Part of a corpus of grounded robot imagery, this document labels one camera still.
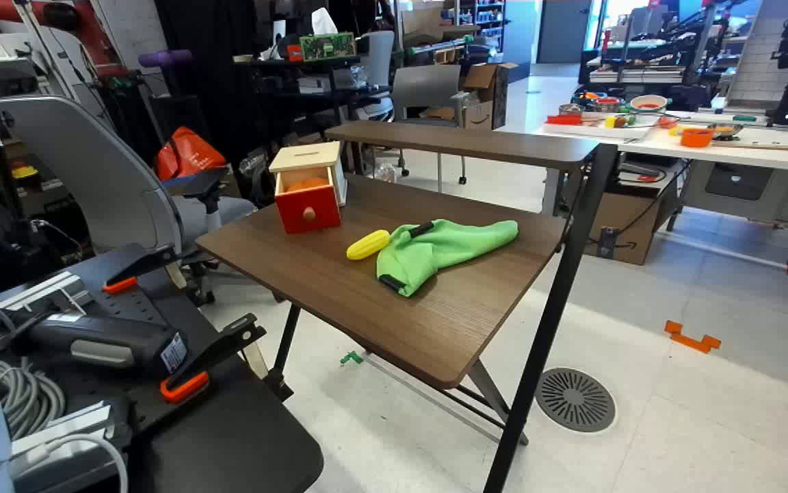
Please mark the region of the green cloth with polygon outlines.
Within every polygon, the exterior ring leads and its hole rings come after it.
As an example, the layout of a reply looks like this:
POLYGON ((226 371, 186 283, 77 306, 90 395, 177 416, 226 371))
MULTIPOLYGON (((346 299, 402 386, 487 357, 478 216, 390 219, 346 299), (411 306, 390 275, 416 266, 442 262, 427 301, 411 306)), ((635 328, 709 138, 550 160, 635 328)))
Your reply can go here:
POLYGON ((400 225, 378 251, 374 277, 402 299, 416 297, 437 271, 478 261, 519 235, 514 219, 463 225, 432 219, 400 225))

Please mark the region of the yellow toy corn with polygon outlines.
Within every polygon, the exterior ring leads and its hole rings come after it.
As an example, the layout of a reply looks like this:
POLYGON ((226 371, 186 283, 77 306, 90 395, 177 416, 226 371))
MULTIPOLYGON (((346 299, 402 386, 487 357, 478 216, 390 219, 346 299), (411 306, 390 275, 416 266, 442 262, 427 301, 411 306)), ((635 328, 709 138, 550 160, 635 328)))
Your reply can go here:
POLYGON ((387 229, 371 229, 371 234, 361 235, 357 240, 353 240, 343 250, 343 258, 346 261, 367 261, 367 258, 378 255, 380 250, 386 250, 387 240, 390 240, 387 229))

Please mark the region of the brown wooden desk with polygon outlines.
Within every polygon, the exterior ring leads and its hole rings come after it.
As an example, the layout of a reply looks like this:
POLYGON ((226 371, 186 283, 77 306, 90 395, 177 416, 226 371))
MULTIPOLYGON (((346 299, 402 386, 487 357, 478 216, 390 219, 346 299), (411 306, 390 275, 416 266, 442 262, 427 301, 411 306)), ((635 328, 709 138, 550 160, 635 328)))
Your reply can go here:
POLYGON ((350 149, 460 153, 582 177, 572 213, 545 216, 353 176, 342 221, 330 229, 289 235, 266 209, 200 238, 224 266, 439 392, 478 365, 538 271, 553 268, 484 481, 484 493, 504 493, 618 151, 568 138, 371 120, 342 123, 330 135, 350 149))

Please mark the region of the red wooden drawer box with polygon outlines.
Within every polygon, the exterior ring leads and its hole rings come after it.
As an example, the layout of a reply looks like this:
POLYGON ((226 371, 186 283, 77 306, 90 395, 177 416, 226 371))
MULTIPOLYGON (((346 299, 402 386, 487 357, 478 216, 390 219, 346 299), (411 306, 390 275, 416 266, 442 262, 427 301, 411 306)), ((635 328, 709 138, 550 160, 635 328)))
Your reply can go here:
POLYGON ((335 143, 287 146, 272 161, 272 203, 287 234, 339 225, 342 165, 335 143))

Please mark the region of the orange bag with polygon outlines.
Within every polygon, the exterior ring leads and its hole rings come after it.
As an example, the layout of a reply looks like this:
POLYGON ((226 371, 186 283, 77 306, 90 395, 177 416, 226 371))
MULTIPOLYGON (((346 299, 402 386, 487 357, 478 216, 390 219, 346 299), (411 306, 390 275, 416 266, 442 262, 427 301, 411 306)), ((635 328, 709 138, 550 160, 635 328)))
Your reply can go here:
POLYGON ((160 182, 220 169, 224 165, 226 160, 188 127, 177 127, 156 153, 156 176, 160 182))

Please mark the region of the black orange clamp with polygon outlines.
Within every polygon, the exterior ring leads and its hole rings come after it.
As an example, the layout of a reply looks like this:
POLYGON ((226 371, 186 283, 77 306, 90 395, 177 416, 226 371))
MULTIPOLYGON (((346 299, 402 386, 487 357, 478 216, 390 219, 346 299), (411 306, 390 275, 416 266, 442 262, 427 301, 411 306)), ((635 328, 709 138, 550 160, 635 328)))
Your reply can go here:
POLYGON ((166 406, 179 406, 211 386, 211 371, 234 357, 246 344, 256 342, 266 328, 255 316, 244 316, 224 327, 211 344, 192 357, 177 372, 159 383, 159 397, 166 406))
POLYGON ((149 251, 149 255, 142 255, 142 258, 131 261, 127 266, 122 266, 118 275, 112 275, 112 277, 100 286, 100 290, 104 290, 107 297, 127 294, 131 287, 138 286, 138 277, 142 277, 142 275, 149 275, 149 271, 156 271, 156 268, 163 268, 163 266, 170 266, 170 262, 175 262, 175 261, 177 261, 177 255, 175 255, 172 247, 159 250, 159 251, 149 251))

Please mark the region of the cardboard box under table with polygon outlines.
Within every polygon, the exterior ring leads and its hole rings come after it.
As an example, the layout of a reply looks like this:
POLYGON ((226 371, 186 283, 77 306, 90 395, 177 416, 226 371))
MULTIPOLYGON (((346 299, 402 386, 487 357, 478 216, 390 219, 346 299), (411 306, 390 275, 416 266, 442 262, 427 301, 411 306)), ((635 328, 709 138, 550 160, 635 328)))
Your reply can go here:
POLYGON ((650 255, 653 235, 677 209, 673 191, 658 195, 612 195, 605 191, 586 251, 608 261, 642 266, 650 255))

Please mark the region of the round floor drain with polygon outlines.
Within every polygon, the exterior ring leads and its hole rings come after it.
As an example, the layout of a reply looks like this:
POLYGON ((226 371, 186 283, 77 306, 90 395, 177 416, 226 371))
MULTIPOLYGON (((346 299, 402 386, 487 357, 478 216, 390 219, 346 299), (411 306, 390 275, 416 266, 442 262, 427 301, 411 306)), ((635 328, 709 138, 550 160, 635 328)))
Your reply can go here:
POLYGON ((614 420, 612 395, 588 372, 553 368, 536 386, 538 409, 560 428, 575 434, 608 431, 614 420))

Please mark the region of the black orange rear clamp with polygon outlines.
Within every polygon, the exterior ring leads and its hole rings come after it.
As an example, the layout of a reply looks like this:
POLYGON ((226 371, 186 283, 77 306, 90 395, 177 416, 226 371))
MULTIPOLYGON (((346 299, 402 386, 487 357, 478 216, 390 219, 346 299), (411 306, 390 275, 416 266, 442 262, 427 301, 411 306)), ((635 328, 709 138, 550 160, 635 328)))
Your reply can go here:
POLYGON ((156 271, 156 268, 163 268, 163 266, 170 266, 170 262, 175 262, 175 261, 177 261, 177 255, 175 255, 172 247, 159 250, 159 251, 149 251, 149 255, 142 255, 142 258, 131 261, 127 266, 122 266, 118 275, 112 275, 112 277, 100 286, 100 290, 104 290, 107 297, 127 294, 131 287, 138 286, 138 277, 142 277, 142 275, 149 275, 149 271, 156 271))

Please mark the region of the grey office chair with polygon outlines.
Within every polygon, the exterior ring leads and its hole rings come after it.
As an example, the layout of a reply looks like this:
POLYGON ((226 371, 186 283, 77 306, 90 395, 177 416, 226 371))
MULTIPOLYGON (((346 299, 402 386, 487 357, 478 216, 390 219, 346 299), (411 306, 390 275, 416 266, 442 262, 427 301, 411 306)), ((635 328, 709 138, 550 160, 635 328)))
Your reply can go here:
POLYGON ((252 199, 220 195, 230 166, 160 182, 107 123, 60 97, 8 97, 0 116, 77 199, 96 251, 172 247, 177 261, 170 268, 192 301, 215 301, 205 286, 214 261, 196 238, 256 210, 252 199))

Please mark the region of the orange bowl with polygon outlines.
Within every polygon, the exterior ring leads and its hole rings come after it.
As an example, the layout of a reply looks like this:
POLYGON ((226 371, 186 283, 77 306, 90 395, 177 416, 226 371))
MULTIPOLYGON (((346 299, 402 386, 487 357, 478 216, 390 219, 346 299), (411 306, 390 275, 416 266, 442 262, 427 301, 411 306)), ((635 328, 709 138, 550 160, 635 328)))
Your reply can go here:
POLYGON ((680 146, 684 149, 709 149, 713 139, 711 128, 684 128, 680 132, 680 146))

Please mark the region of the white work table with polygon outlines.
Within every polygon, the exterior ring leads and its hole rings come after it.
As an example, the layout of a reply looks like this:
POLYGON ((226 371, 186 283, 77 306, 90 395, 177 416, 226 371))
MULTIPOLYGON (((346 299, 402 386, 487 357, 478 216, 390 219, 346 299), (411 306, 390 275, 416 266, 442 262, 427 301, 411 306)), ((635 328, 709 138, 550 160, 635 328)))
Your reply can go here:
POLYGON ((673 113, 673 127, 661 128, 665 113, 639 116, 635 128, 608 128, 602 113, 586 113, 579 127, 542 123, 542 138, 595 139, 614 146, 620 153, 661 156, 691 161, 691 182, 709 182, 716 165, 747 169, 769 169, 769 183, 757 199, 733 191, 703 191, 709 209, 742 209, 757 221, 788 225, 788 128, 744 127, 727 139, 684 146, 685 132, 709 132, 713 123, 736 127, 733 116, 673 113))

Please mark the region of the orange floor bracket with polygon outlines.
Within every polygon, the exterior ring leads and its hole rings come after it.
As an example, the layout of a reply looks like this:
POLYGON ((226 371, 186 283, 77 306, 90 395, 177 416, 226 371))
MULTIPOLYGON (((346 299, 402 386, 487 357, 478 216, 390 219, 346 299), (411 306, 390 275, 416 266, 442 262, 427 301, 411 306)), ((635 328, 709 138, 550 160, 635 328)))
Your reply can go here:
POLYGON ((665 320, 665 335, 684 344, 684 349, 691 349, 696 354, 711 354, 711 350, 718 350, 722 349, 722 339, 711 338, 711 335, 703 335, 703 338, 688 338, 684 332, 684 327, 677 320, 665 320))

